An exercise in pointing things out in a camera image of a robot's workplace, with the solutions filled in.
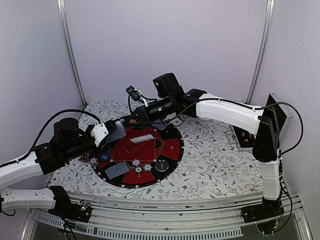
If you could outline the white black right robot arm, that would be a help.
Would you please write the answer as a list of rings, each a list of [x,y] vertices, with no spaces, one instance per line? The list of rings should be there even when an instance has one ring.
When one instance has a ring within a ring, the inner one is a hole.
[[[255,136],[253,157],[259,161],[262,182],[262,202],[241,209],[245,221],[269,218],[284,214],[281,202],[285,192],[282,186],[282,156],[280,148],[280,127],[275,107],[284,105],[295,110],[287,102],[276,102],[256,106],[221,98],[204,90],[191,89],[184,92],[173,73],[153,79],[159,99],[143,96],[139,89],[129,86],[128,98],[143,105],[131,110],[135,121],[144,125],[162,126],[173,121],[167,117],[175,114],[203,120],[216,120],[243,129]]]

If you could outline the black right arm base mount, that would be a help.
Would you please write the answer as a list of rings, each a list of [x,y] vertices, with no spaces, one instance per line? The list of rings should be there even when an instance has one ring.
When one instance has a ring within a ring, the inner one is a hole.
[[[293,213],[293,200],[289,196],[289,214],[284,220],[285,209],[282,201],[262,199],[262,203],[248,205],[240,210],[245,223],[257,222],[256,228],[263,236],[271,236],[281,231],[288,223]]]

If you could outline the right aluminium frame post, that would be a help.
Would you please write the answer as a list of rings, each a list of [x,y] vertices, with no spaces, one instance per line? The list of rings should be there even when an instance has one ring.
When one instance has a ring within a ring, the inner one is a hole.
[[[267,49],[267,44],[270,36],[270,31],[272,27],[274,7],[275,7],[275,0],[266,1],[266,10],[265,10],[260,46],[258,50],[257,60],[255,63],[249,91],[245,100],[247,104],[252,103],[253,97],[255,95],[255,91],[258,86],[258,81],[259,81],[260,73],[262,70],[264,57]]]

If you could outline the aluminium front rail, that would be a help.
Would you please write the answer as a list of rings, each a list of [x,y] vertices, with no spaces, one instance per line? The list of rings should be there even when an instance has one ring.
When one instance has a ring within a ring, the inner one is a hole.
[[[244,207],[261,194],[198,200],[136,200],[72,193],[91,203],[87,223],[76,222],[79,240],[311,240],[313,234],[300,197],[281,198],[283,216],[246,222]]]

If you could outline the blue playing card deck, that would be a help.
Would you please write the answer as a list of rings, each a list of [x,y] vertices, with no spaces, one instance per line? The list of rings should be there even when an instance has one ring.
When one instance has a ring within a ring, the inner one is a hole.
[[[108,134],[104,137],[101,144],[109,144],[126,136],[126,129],[120,120],[107,121],[104,124],[108,130]]]

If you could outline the aluminium poker chip case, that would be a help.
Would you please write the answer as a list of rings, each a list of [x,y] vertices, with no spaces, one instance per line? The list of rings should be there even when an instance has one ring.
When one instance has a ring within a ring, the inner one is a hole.
[[[281,140],[292,118],[292,114],[286,105],[275,105],[274,108],[279,126],[279,139]],[[255,135],[234,125],[226,131],[226,136],[229,144],[236,144],[237,150],[240,152],[251,152],[256,138]]]

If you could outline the round red black poker mat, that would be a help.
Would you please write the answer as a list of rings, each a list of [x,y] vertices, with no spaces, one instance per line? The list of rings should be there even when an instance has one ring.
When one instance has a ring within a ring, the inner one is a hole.
[[[104,182],[121,188],[142,188],[154,185],[168,177],[177,167],[184,153],[184,141],[177,127],[171,123],[165,130],[158,130],[152,125],[143,125],[141,123],[130,123],[131,118],[122,117],[118,119],[125,127],[126,135],[117,141],[110,142],[102,155],[97,156],[93,153],[87,156],[90,163],[91,158],[98,159],[98,166],[92,167],[96,175]],[[130,139],[151,134],[155,139],[141,143],[133,143]],[[101,156],[108,155],[108,161],[101,161]],[[139,159],[141,161],[141,173],[136,173],[132,166],[132,161]],[[155,168],[158,160],[166,160],[169,168],[165,172],[159,172]],[[113,179],[109,179],[105,173],[107,168],[125,162],[129,172]],[[146,172],[143,166],[152,165],[152,170]]]

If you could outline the orange big blind button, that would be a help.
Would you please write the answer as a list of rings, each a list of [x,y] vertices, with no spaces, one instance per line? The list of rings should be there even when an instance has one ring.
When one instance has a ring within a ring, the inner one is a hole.
[[[131,124],[135,124],[137,121],[136,121],[135,119],[131,119],[129,122],[130,122]]]

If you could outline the left aluminium frame post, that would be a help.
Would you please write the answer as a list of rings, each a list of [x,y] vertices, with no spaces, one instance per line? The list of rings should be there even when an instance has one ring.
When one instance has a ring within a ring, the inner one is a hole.
[[[85,107],[88,103],[85,96],[83,85],[81,83],[81,79],[80,79],[80,75],[79,75],[79,71],[76,63],[76,58],[75,58],[75,54],[72,46],[65,1],[57,0],[56,3],[57,3],[57,11],[58,11],[60,26],[62,30],[63,39],[64,39],[64,44],[65,44],[75,88],[79,96],[81,105]]]

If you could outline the floral white table cloth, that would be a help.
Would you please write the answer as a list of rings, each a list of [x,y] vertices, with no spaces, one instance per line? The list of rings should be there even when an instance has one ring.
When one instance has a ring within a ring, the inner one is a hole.
[[[280,193],[278,168],[239,151],[231,126],[219,121],[198,122],[180,117],[173,121],[182,135],[184,152],[177,168],[155,184],[118,187],[102,180],[90,164],[73,160],[58,169],[51,186],[67,192],[132,200],[199,200],[262,194],[268,200]]]

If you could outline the blue small blind button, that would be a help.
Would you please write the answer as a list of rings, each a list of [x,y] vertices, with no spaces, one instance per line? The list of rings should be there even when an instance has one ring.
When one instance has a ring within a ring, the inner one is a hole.
[[[108,156],[108,155],[102,155],[101,158],[100,158],[100,160],[101,160],[102,162],[107,162],[107,161],[109,160],[109,156]]]

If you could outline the aluminium frame post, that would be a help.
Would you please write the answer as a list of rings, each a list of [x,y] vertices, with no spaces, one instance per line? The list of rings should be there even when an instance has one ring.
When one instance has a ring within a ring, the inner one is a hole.
[[[64,39],[64,44],[65,44],[75,88],[79,96],[81,105],[85,107],[88,103],[85,96],[83,85],[81,83],[81,79],[80,79],[80,75],[79,75],[79,71],[76,63],[76,58],[75,58],[75,54],[72,46],[65,1],[57,0],[56,3],[57,3],[57,11],[58,11],[60,26],[62,30],[63,39]]]
[[[252,103],[253,97],[255,95],[255,91],[258,86],[258,81],[259,81],[260,73],[262,70],[264,57],[267,49],[267,44],[270,36],[270,31],[272,27],[274,7],[275,7],[275,0],[266,1],[266,10],[265,10],[260,46],[258,50],[257,60],[255,63],[249,91],[245,100],[247,104]]]

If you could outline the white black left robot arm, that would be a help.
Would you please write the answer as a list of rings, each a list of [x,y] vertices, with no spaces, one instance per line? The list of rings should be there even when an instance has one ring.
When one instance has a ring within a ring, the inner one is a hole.
[[[106,124],[97,117],[97,123],[86,130],[79,127],[73,117],[63,118],[53,125],[53,137],[49,142],[33,142],[24,155],[0,165],[0,211],[17,209],[47,209],[49,214],[62,220],[87,221],[91,204],[85,200],[73,203],[62,186],[53,185],[38,190],[14,190],[8,187],[31,177],[48,175],[89,154],[98,155],[102,142],[109,135]]]

